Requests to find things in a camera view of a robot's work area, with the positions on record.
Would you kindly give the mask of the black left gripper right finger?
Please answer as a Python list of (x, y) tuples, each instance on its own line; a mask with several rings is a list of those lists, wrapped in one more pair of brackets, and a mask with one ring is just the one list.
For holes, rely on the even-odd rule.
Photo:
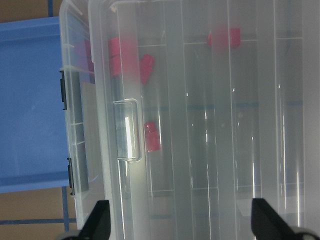
[(302, 240), (264, 198), (251, 202), (251, 231), (257, 240)]

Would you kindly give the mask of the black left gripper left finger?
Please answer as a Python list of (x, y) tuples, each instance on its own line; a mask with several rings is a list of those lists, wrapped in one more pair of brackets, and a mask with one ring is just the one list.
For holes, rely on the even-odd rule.
[(96, 202), (91, 214), (87, 218), (78, 240), (108, 240), (111, 235), (111, 214), (108, 200)]

